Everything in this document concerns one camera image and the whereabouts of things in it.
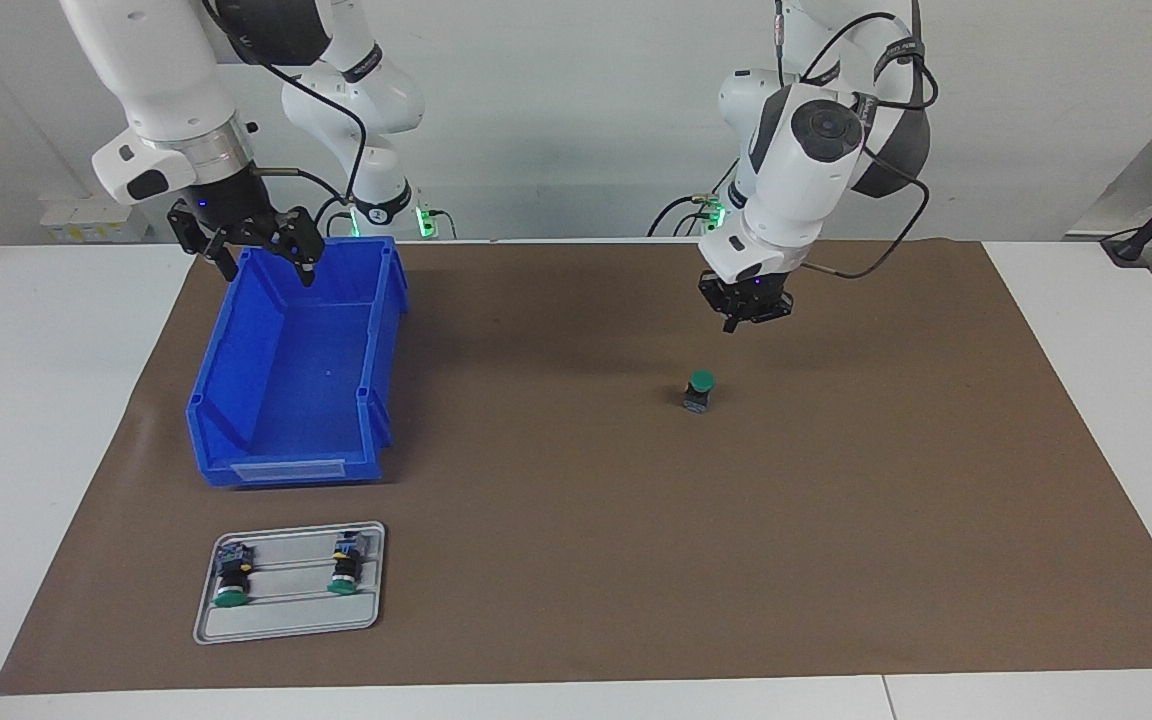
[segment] blue crate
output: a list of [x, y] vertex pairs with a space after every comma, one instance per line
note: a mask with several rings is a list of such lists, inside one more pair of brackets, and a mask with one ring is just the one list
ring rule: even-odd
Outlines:
[[393, 238], [329, 238], [314, 286], [244, 250], [185, 417], [212, 486], [380, 478], [407, 278]]

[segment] brown mat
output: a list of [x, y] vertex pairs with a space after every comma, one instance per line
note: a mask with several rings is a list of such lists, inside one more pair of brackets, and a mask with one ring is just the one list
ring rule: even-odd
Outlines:
[[[202, 482], [198, 266], [0, 694], [1152, 667], [1151, 538], [979, 247], [797, 273], [735, 336], [691, 247], [402, 252], [396, 482]], [[376, 628], [196, 646], [220, 533], [348, 520], [389, 525]]]

